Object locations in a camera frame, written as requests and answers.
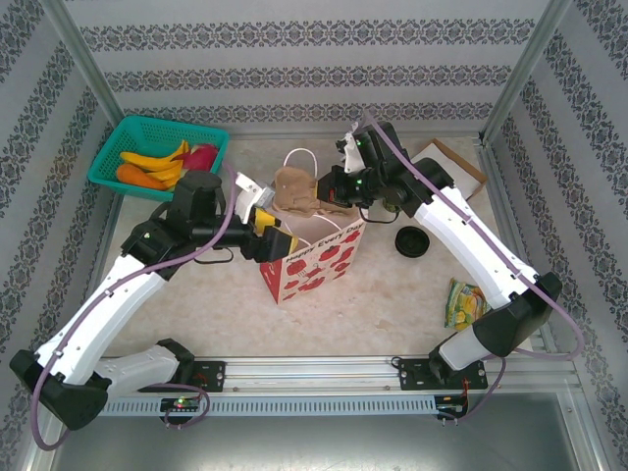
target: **yellow snack package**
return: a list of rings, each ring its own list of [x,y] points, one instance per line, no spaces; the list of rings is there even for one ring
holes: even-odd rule
[[[466,329],[491,309],[478,287],[452,278],[449,281],[449,298],[445,307],[445,327],[457,331]]]

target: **toy carrot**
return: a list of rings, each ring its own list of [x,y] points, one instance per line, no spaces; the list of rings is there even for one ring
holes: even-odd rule
[[[134,184],[150,189],[168,189],[163,183],[149,177],[144,172],[132,164],[122,164],[116,171],[116,177],[122,183]]]

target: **white table surface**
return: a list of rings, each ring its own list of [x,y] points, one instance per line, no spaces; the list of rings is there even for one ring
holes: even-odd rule
[[[474,165],[471,137],[442,141]],[[424,141],[406,139],[415,155]],[[307,147],[318,157],[321,175],[340,155],[332,140],[235,140],[226,161],[248,176],[270,182],[294,147]],[[311,169],[309,156],[295,155],[293,165]],[[225,180],[227,175],[221,172]],[[225,193],[229,185],[224,184]],[[120,253],[131,229],[146,220],[158,203],[125,197],[105,272]],[[471,207],[497,234],[486,190]],[[390,214],[372,210],[374,218]],[[347,274],[333,283],[277,306],[259,267],[235,250],[234,262],[181,267],[166,287],[135,313],[108,348],[111,356],[148,348],[173,338],[196,356],[317,356],[426,354],[454,331],[444,328],[449,279],[472,282],[448,250],[433,236],[427,254],[408,259],[394,248],[403,226],[417,225],[404,215],[391,225],[368,225]],[[220,258],[221,252],[205,259]]]

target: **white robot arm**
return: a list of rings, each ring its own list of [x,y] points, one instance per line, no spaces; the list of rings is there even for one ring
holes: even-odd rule
[[[338,150],[345,156],[344,168],[334,166],[319,180],[318,197],[339,206],[362,208],[385,198],[436,236],[478,284],[493,309],[430,353],[432,373],[445,382],[477,360],[490,355],[505,357],[548,319],[548,304],[534,294],[521,277],[535,280],[536,288],[554,301],[562,284],[553,273],[539,276],[510,252],[467,205],[451,177],[437,162],[425,158],[413,165],[409,163],[407,152],[401,150],[404,163],[394,155],[390,144],[401,148],[390,123],[381,123],[378,130],[370,125],[360,130],[354,127],[350,136],[337,143]],[[358,158],[361,164],[355,163]],[[357,171],[347,170],[349,160],[350,167]],[[427,178],[459,212],[417,181],[408,165]],[[462,219],[460,214],[470,219]],[[517,276],[472,224],[488,236],[501,256],[514,267]]]
[[[257,209],[272,199],[272,190],[242,174],[236,184],[242,192],[235,215],[214,248],[239,247],[244,258],[258,263],[289,255],[295,246],[293,237],[280,231],[274,218],[258,218]],[[155,384],[190,383],[194,357],[174,340],[161,340],[134,355],[101,360],[133,313],[166,285],[179,266],[139,275],[114,292],[109,289],[147,266],[174,260],[207,243],[224,222],[224,216],[216,214],[217,205],[224,203],[220,186],[221,180],[213,174],[188,172],[178,183],[172,203],[161,205],[148,221],[133,229],[122,255],[70,322],[37,352],[20,350],[11,360],[11,369],[33,392],[45,365],[57,357],[40,400],[70,430],[93,420],[109,397]],[[103,293],[106,296],[82,320],[61,352],[60,343],[68,330]]]

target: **paper bag handle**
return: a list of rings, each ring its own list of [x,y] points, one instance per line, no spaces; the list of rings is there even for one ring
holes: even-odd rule
[[[288,160],[290,158],[290,156],[294,153],[297,152],[299,150],[302,150],[304,152],[307,152],[308,154],[310,154],[312,156],[312,160],[314,161],[314,178],[318,179],[318,161],[316,160],[316,156],[314,155],[314,152],[312,152],[310,149],[306,149],[305,147],[297,147],[296,149],[291,150],[288,155],[286,156],[286,159],[284,159],[284,167],[286,166],[286,164],[288,163]]]
[[[327,221],[328,223],[330,223],[332,226],[334,226],[336,229],[338,229],[339,231],[342,231],[342,228],[336,224],[334,221],[332,221],[331,219],[327,219],[325,216],[321,216],[320,214],[313,214],[312,215],[315,218],[319,218],[322,219],[323,221]],[[288,229],[288,231],[295,236],[296,238],[298,238],[299,240],[302,240],[303,242],[305,242],[307,245],[311,245],[310,242],[308,242],[307,240],[305,240],[303,237],[299,237],[298,235],[296,235],[292,229],[288,226],[288,223],[286,221],[283,221],[282,224],[284,225],[284,227],[286,229]]]

